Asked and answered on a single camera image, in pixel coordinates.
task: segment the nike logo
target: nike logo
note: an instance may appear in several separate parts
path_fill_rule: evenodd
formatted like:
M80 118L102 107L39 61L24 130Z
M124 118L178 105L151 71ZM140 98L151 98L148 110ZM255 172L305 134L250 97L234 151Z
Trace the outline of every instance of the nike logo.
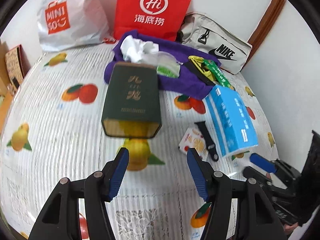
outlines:
M221 44L221 46L218 47L218 48L210 50L208 53L211 54L211 55L216 56L217 59L225 59L225 60L234 60L235 61L235 59L231 58L235 54L235 52L233 50L229 49L224 44Z

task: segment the bed sheet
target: bed sheet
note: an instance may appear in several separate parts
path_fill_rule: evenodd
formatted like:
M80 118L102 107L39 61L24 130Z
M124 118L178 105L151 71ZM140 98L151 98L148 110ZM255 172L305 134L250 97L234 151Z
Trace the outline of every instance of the bed sheet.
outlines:
M88 177L128 143L105 136L100 121L108 89L103 73L113 58L113 46L43 54L14 97L1 135L0 201L7 222L25 236L62 177L71 181ZM251 153L278 158L270 126L249 85L240 73L224 73L242 97L256 129L259 145ZM79 87L85 88L81 96L75 95ZM140 171L127 171L118 195L106 204L116 239L200 238L202 229L192 227L190 219L204 201L178 144L186 129L199 121L206 121L213 140L217 139L205 100L206 111L200 114L193 108L178 108L174 100L180 95L160 91L163 125L148 140L153 162ZM23 144L13 139L18 130L21 138L28 130ZM232 179L244 180L242 169L254 166L250 153L222 158L217 151L220 160L208 161ZM236 204L233 200L227 237L235 231ZM85 217L83 200L79 200L79 212Z

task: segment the hi logo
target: hi logo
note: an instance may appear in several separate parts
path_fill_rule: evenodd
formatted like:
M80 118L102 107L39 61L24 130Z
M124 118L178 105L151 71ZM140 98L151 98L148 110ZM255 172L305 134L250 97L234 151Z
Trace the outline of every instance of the hi logo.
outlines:
M209 54L216 56L217 59L235 60L231 58L235 52L224 44L221 44L221 46L218 48L210 50Z
M45 10L45 20L48 26L48 34L57 33L70 28L67 2L58 3L57 1L49 3Z
M147 14L163 13L168 7L168 0L140 0L140 8Z

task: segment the purple towel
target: purple towel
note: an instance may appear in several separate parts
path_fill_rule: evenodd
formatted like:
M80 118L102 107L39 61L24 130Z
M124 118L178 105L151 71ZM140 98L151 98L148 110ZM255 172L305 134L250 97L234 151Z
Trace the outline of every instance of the purple towel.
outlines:
M159 44L159 51L165 51L170 53L178 61L182 63L188 62L188 57L191 55L195 55L195 56L203 57L206 59L211 59L218 66L221 65L218 59L213 55L209 55L197 49L193 49L191 47L187 47L173 41L166 41L163 39L139 34L137 30L133 30L133 31L126 32L121 37L119 43L114 47L113 51L115 53L115 56L113 58L113 61L107 65L104 71L104 80L106 83L109 83L110 81L111 73L115 63L118 61L123 61L123 55L121 53L120 46L123 40L129 35L132 35L132 37L136 39L140 39L143 41L152 41L154 43ZM199 100L202 100L203 98L205 98L212 89L212 86L207 86L205 83L199 80L195 74L191 73L183 65L180 68L179 78L169 78L169 77L158 75L158 82L159 82L159 89L161 90L175 91Z

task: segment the blue handle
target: blue handle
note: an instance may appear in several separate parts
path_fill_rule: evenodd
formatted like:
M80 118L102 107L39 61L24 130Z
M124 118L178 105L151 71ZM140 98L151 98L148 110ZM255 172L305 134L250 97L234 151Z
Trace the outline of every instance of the blue handle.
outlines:
M208 191L207 191L206 179L205 179L205 177L199 167L199 164L196 161L191 149L189 149L187 152L187 163L188 163L193 181L196 184L196 188L197 188L199 196L202 197L204 201L208 201L209 195L208 195Z
M276 166L272 162L268 161L267 159L263 158L262 156L260 156L256 153L253 153L250 156L250 161L253 164L260 167L261 169L265 170L266 172L269 172L269 173L276 172Z
M127 148L121 148L118 154L122 154L118 166L116 167L113 175L110 179L109 197L112 200L116 195L118 195L122 179L124 177L125 171L129 163L129 151Z

